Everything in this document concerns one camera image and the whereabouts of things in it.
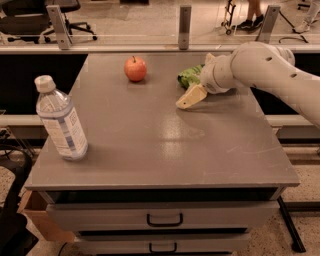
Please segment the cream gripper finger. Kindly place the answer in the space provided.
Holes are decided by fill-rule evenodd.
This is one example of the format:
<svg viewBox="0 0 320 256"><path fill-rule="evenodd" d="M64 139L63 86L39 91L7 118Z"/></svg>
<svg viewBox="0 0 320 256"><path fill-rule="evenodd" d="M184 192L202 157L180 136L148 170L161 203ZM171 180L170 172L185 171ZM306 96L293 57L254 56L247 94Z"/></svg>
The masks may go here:
<svg viewBox="0 0 320 256"><path fill-rule="evenodd" d="M201 84L192 83L186 92L178 99L176 106L187 109L207 97L207 91Z"/></svg>
<svg viewBox="0 0 320 256"><path fill-rule="evenodd" d="M213 63L215 60L215 56L211 53L207 53L206 54L206 58L205 58L205 64L211 64Z"/></svg>

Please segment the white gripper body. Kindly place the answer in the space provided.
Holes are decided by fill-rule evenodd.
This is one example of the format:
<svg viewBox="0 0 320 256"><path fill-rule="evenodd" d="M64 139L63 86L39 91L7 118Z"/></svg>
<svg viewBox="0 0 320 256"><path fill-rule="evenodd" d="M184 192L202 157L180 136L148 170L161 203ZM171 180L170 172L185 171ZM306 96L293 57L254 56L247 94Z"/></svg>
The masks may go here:
<svg viewBox="0 0 320 256"><path fill-rule="evenodd" d="M235 88L244 88L244 85L233 75L232 59L231 55L220 55L215 56L213 63L204 64L200 74L200 83L208 93L219 94Z"/></svg>

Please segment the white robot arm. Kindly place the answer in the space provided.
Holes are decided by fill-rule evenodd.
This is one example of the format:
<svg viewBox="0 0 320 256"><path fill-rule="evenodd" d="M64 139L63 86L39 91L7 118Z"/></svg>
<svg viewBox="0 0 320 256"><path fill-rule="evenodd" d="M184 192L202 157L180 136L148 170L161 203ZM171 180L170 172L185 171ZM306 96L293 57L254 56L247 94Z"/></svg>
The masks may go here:
<svg viewBox="0 0 320 256"><path fill-rule="evenodd" d="M268 92L320 128L320 77L295 67L287 48L262 42L240 45L229 55L206 55L199 80L188 86L176 102L187 109L208 94L252 87Z"/></svg>

